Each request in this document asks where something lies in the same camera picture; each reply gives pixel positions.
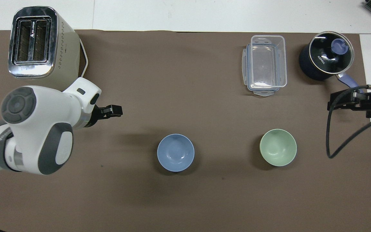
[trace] white power cord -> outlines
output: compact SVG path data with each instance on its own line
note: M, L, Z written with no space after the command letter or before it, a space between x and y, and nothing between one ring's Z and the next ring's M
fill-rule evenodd
M81 73L81 77L84 77L84 73L85 73L85 71L87 70L87 67L88 67L88 57L87 57L87 53L85 52L84 44L82 44L81 39L80 39L80 44L81 44L82 52L84 53L84 57L85 57L85 67L84 67L84 70Z

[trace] bowl rim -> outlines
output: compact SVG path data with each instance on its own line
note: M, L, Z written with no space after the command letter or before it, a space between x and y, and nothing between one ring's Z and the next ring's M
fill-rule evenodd
M159 155L158 155L158 154L159 154L159 148L160 148L160 145L161 145L162 141L164 141L166 138L171 137L171 136L174 136L174 135L180 135L181 137L186 138L186 139L190 142L191 147L192 147L192 149L193 149L193 157L192 157L190 163L189 163L189 164L188 164L184 169L181 169L181 170L173 170L173 169L169 169L169 168L165 167L165 166L161 163L161 160L160 160ZM189 138L187 138L185 135L182 135L182 134L170 134L170 135L167 135L166 137L164 137L164 138L159 142L158 147L157 147L157 159L158 159L160 165L161 165L162 167L164 167L166 170L169 170L170 172L176 172L176 173L177 173L177 172L181 172L181 171L186 170L186 169L187 169L188 167L190 167L190 165L193 163L193 161L194 161L194 156L195 156L195 149L194 149L194 145L193 145L193 143L191 142L191 140L190 140Z
M269 162L269 161L264 157L264 155L262 154L262 141L263 141L263 138L264 138L264 137L266 136L266 134L268 134L269 132L276 131L276 130L277 130L277 131L284 131L284 132L286 132L287 134L289 134L290 137L291 137L291 138L293 139L293 141L294 141L294 146L296 147L296 152L294 153L293 158L292 158L288 163L283 164L283 165L272 164L272 163ZM272 130L269 130L268 132L266 132L266 133L262 136L262 139L260 140L259 150L260 150L260 154L262 155L263 159L266 160L267 163L269 163L269 164L271 164L271 165L273 165L273 166L276 166L276 167L283 167L283 166L286 166L286 165L288 165L289 163L291 163L291 162L294 160L294 158L296 157L296 155L297 155L297 142L296 142L296 140L294 139L293 135L290 134L288 131L283 130L283 129L278 129L278 128L277 128L277 129L272 129Z

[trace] toaster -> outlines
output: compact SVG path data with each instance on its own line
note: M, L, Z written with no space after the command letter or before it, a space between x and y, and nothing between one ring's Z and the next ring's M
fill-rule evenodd
M80 42L51 7L22 8L12 20L8 70L31 85L63 91L78 78Z

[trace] blue lid knob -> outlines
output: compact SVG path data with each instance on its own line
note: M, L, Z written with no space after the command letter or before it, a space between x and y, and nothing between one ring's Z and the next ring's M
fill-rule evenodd
M345 40L338 38L331 42L331 51L337 55L343 55L349 51L349 46Z

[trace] green bowl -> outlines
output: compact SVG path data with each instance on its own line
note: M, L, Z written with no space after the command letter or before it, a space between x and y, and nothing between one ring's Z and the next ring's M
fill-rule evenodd
M293 136L282 129L273 129L263 135L260 152L271 165L285 166L296 157L297 144Z

